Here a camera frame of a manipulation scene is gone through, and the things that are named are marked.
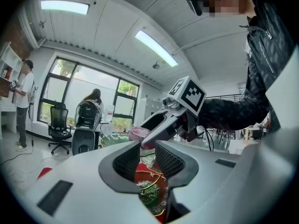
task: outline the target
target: fluorescent light panel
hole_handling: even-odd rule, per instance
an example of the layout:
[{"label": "fluorescent light panel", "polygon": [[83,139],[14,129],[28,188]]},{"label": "fluorescent light panel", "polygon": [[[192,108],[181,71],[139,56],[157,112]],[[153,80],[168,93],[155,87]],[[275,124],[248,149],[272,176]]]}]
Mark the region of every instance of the fluorescent light panel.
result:
[{"label": "fluorescent light panel", "polygon": [[176,66],[178,63],[175,59],[162,47],[160,46],[153,38],[151,38],[149,35],[147,35],[143,31],[139,31],[135,38],[140,40],[142,43],[147,45],[149,48],[151,48],[154,52],[156,52],[159,56],[161,56],[162,59],[164,59],[170,66]]},{"label": "fluorescent light panel", "polygon": [[79,2],[46,0],[41,1],[42,10],[61,10],[73,13],[87,14],[89,5]]}]

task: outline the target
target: white sneaker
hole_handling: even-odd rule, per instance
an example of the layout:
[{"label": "white sneaker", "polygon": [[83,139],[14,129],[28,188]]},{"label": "white sneaker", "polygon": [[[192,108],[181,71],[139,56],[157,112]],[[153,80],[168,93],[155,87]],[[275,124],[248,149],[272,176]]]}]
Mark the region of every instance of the white sneaker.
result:
[{"label": "white sneaker", "polygon": [[28,149],[28,147],[22,147],[22,146],[20,145],[20,146],[18,146],[17,151],[18,151],[18,152],[22,152],[22,151],[25,151],[25,150],[27,150],[27,149]]}]

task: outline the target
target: black window frame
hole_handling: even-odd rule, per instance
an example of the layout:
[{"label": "black window frame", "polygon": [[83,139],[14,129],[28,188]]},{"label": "black window frame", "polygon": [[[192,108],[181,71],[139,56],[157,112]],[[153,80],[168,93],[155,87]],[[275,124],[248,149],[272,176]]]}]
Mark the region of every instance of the black window frame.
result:
[{"label": "black window frame", "polygon": [[[57,74],[53,74],[51,73],[57,63],[57,60],[65,60],[65,61],[68,61],[68,62],[71,62],[71,63],[74,63],[75,66],[74,66],[74,69],[72,70],[71,72],[71,76],[70,77],[64,77],[64,76],[61,76],[61,75],[57,75]],[[101,71],[99,69],[96,69],[94,67],[90,67],[88,65],[84,65],[82,63],[79,63],[79,62],[75,62],[75,61],[72,61],[72,60],[68,60],[68,59],[65,59],[65,58],[61,58],[61,57],[56,57],[54,63],[52,64],[48,74],[47,74],[47,77],[43,83],[43,88],[42,88],[42,92],[41,92],[41,95],[40,95],[40,98],[39,98],[39,103],[38,103],[38,109],[37,109],[37,121],[38,122],[42,122],[42,123],[45,123],[47,124],[48,122],[44,121],[44,120],[41,120],[40,117],[41,117],[41,107],[42,107],[42,103],[47,103],[47,104],[50,104],[50,105],[55,105],[57,103],[57,101],[53,101],[53,100],[49,100],[49,99],[45,99],[43,98],[44,96],[44,92],[45,92],[45,89],[46,89],[46,86],[47,86],[47,83],[48,83],[48,80],[50,77],[52,78],[56,78],[56,79],[60,79],[60,80],[64,80],[66,81],[66,86],[65,86],[65,89],[64,89],[64,94],[63,94],[63,97],[62,97],[62,100],[61,100],[61,103],[64,103],[65,102],[65,98],[66,98],[66,94],[67,94],[67,91],[68,91],[68,88],[69,88],[69,85],[70,85],[70,82],[71,80],[73,79],[74,75],[75,75],[75,71],[77,70],[77,67],[78,66],[83,66],[83,67],[87,67],[89,69],[92,69],[92,70],[95,70],[95,71],[98,71],[98,72],[101,72],[103,74],[106,74],[106,75],[109,75],[109,76],[112,76],[114,78],[117,78],[118,79],[118,84],[117,84],[117,87],[116,87],[116,91],[115,91],[115,95],[114,95],[114,101],[113,101],[113,105],[114,105],[114,108],[116,107],[116,100],[117,100],[117,97],[118,96],[121,96],[121,97],[124,97],[124,98],[128,98],[128,99],[131,99],[131,100],[134,100],[134,108],[133,108],[133,114],[132,116],[130,115],[123,115],[123,114],[115,114],[113,112],[113,117],[116,117],[116,118],[125,118],[125,119],[131,119],[132,120],[132,125],[134,123],[134,119],[135,119],[135,112],[136,112],[136,106],[137,106],[137,98],[138,98],[138,95],[139,95],[139,90],[140,90],[140,85],[138,84],[135,84],[135,83],[132,83],[122,77],[119,77],[119,76],[115,76],[115,75],[112,75],[110,73],[107,73],[107,72],[104,72],[104,71]],[[138,92],[137,92],[137,96],[136,97],[133,97],[133,96],[130,96],[130,95],[127,95],[127,94],[123,94],[121,92],[118,92],[118,89],[119,89],[119,86],[120,86],[120,82],[124,81],[124,82],[127,82],[129,84],[132,84],[134,86],[136,86],[138,88]]]}]

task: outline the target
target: white ceiling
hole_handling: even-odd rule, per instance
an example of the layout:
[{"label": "white ceiling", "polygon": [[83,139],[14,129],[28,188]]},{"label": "white ceiling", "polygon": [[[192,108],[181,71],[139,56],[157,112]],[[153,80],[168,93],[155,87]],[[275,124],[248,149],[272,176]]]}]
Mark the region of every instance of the white ceiling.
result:
[{"label": "white ceiling", "polygon": [[[137,10],[115,0],[72,1],[90,4],[88,14],[42,11],[40,0],[28,1],[26,11],[37,39],[46,37],[49,41],[98,53],[162,86],[168,86],[180,77],[194,75],[194,72],[203,84],[246,80],[247,30],[238,27],[246,24],[244,17],[197,17],[185,0],[124,0]],[[146,15],[163,29],[164,34]],[[44,28],[38,25],[40,21],[46,21]],[[136,40],[134,36],[140,29],[174,54],[179,65],[170,67]],[[155,70],[152,65],[157,61],[161,68]]]}]

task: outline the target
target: red brick wall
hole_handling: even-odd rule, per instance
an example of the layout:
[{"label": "red brick wall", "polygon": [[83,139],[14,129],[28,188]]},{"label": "red brick wall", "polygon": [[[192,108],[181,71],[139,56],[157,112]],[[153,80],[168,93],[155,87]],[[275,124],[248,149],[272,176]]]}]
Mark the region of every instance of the red brick wall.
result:
[{"label": "red brick wall", "polygon": [[27,40],[17,16],[14,16],[4,30],[1,38],[1,46],[5,42],[11,42],[10,47],[21,59],[27,59],[33,50]]}]

